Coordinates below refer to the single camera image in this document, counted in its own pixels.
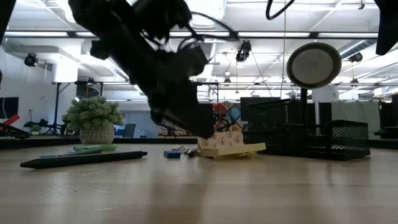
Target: white flower pot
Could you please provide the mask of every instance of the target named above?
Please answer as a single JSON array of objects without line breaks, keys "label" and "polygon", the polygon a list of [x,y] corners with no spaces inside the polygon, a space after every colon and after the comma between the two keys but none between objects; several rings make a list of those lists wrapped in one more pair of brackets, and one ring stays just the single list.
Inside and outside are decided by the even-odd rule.
[{"label": "white flower pot", "polygon": [[114,128],[112,123],[103,128],[82,128],[80,130],[80,141],[83,144],[111,144],[113,139]]}]

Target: small blue box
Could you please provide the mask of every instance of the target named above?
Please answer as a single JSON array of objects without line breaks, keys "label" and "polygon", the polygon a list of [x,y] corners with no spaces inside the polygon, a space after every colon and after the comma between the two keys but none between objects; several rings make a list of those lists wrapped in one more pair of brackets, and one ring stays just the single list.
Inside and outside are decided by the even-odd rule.
[{"label": "small blue box", "polygon": [[181,157],[181,152],[177,151],[164,151],[163,156],[166,158],[180,158]]}]

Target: table surface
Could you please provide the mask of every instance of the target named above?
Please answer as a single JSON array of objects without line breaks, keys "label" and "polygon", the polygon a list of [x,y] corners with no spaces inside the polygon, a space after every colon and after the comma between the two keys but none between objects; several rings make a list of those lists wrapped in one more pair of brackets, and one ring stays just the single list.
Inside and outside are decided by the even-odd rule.
[{"label": "table surface", "polygon": [[19,163],[71,146],[0,151],[0,223],[398,222],[397,151],[348,162],[164,158],[172,147],[119,145],[148,156],[45,170]]}]

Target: black cable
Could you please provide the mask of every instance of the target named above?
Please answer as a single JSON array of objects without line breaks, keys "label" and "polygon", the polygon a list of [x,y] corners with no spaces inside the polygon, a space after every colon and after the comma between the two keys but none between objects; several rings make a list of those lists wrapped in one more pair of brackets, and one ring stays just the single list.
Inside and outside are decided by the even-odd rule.
[{"label": "black cable", "polygon": [[289,3],[287,3],[287,4],[285,5],[285,7],[283,7],[281,10],[279,10],[279,11],[278,11],[277,13],[275,13],[273,16],[270,16],[271,7],[272,7],[272,3],[274,2],[274,0],[268,0],[267,9],[266,9],[266,17],[267,17],[267,19],[268,19],[268,20],[273,20],[273,19],[275,19],[276,17],[280,16],[282,13],[284,13],[284,12],[286,11],[286,9],[287,9],[288,7],[290,7],[290,6],[293,4],[294,1],[295,1],[295,0],[290,0]]},{"label": "black cable", "polygon": [[[235,30],[233,30],[232,28],[230,28],[228,25],[226,25],[225,23],[223,23],[223,22],[221,22],[221,21],[219,21],[219,20],[217,20],[215,18],[212,18],[211,16],[207,16],[206,14],[200,13],[200,12],[191,12],[191,13],[192,13],[192,15],[202,16],[202,17],[205,17],[205,18],[207,18],[207,19],[209,19],[211,21],[216,22],[221,27],[224,27],[229,32],[230,36],[229,37],[219,37],[219,36],[216,36],[216,35],[209,35],[209,34],[197,34],[197,32],[195,30],[193,30],[190,25],[187,25],[187,29],[188,29],[189,32],[192,33],[192,36],[184,38],[180,42],[180,44],[178,45],[177,51],[178,50],[182,50],[182,49],[184,49],[186,47],[189,47],[192,44],[195,44],[195,43],[197,43],[199,41],[204,41],[205,38],[212,38],[212,39],[218,39],[218,40],[239,40],[238,33]],[[193,42],[190,42],[187,45],[184,45],[184,43],[186,43],[188,40],[191,40],[191,39],[196,39],[196,40],[193,41]]]}]

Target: round mirror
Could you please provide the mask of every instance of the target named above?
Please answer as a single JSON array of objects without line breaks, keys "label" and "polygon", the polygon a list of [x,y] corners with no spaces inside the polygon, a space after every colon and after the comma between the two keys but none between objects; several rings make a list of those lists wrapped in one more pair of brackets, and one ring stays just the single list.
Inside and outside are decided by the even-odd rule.
[{"label": "round mirror", "polygon": [[340,70],[340,54],[334,47],[323,43],[301,46],[287,61],[287,76],[290,80],[309,90],[331,83]]}]

